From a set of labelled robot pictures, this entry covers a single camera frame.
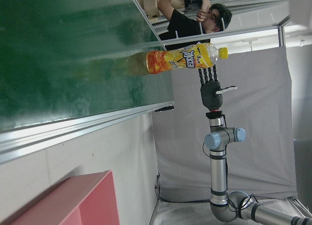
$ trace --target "yellow bottle cap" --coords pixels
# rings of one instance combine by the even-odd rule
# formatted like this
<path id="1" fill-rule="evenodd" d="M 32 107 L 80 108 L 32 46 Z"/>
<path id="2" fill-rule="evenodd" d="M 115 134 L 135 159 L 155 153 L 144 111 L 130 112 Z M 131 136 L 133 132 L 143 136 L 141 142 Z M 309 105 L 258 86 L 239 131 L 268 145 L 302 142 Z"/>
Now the yellow bottle cap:
<path id="1" fill-rule="evenodd" d="M 226 59 L 228 58 L 228 48 L 227 47 L 221 47 L 219 49 L 219 57 L 220 59 Z"/>

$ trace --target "black t-shirt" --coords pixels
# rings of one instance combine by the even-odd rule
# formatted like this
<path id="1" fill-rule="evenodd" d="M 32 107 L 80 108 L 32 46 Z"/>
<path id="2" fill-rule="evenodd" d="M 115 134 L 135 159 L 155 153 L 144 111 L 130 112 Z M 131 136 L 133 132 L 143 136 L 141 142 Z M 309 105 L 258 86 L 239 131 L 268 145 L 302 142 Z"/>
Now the black t-shirt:
<path id="1" fill-rule="evenodd" d="M 174 9 L 171 15 L 169 26 L 167 28 L 168 31 L 160 34 L 159 37 L 161 40 L 174 39 L 176 38 L 176 31 L 179 38 L 200 35 L 200 24 L 201 23 L 197 22 L 196 20 L 190 19 Z M 210 42 L 210 39 L 201 40 L 200 42 Z M 178 43 L 173 45 L 166 45 L 166 48 L 167 50 L 175 50 L 189 45 L 195 45 L 197 43 L 198 41 Z"/>

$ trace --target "blue joint cap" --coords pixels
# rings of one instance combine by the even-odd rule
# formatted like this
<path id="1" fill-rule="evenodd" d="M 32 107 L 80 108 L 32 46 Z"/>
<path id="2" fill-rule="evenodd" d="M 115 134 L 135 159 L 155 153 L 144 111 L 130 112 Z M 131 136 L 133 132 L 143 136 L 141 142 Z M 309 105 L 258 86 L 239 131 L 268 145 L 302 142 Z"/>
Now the blue joint cap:
<path id="1" fill-rule="evenodd" d="M 246 139 L 246 132 L 243 128 L 234 129 L 234 137 L 236 142 L 242 142 Z"/>
<path id="2" fill-rule="evenodd" d="M 220 146 L 221 143 L 221 137 L 217 132 L 212 132 L 205 136 L 205 145 L 210 150 L 215 150 Z"/>

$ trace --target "robotic hand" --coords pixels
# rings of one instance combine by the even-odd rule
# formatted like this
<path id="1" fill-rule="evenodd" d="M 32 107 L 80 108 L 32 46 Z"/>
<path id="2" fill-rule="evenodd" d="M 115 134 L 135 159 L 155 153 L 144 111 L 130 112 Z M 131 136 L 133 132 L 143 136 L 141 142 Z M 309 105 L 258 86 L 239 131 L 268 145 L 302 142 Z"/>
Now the robotic hand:
<path id="1" fill-rule="evenodd" d="M 200 94 L 203 105 L 207 107 L 210 111 L 218 110 L 223 103 L 222 94 L 226 91 L 237 89 L 236 86 L 229 86 L 224 89 L 221 88 L 220 82 L 217 79 L 216 68 L 214 69 L 214 79 L 212 77 L 211 68 L 208 68 L 209 72 L 209 81 L 207 77 L 206 69 L 203 69 L 205 75 L 205 82 L 202 77 L 202 71 L 199 69 L 199 77 L 201 81 Z"/>

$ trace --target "gray backdrop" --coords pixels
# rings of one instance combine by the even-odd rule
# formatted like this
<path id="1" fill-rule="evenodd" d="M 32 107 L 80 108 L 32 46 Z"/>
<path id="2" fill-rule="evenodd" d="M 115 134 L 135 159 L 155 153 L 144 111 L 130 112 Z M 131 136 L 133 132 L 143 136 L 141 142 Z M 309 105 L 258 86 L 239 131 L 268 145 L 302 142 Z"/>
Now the gray backdrop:
<path id="1" fill-rule="evenodd" d="M 258 197 L 296 197 L 291 78 L 284 47 L 229 55 L 217 63 L 228 127 L 247 137 L 227 147 L 228 188 Z M 202 145 L 210 132 L 195 69 L 172 71 L 175 109 L 154 112 L 159 197 L 170 202 L 210 198 L 210 160 Z"/>

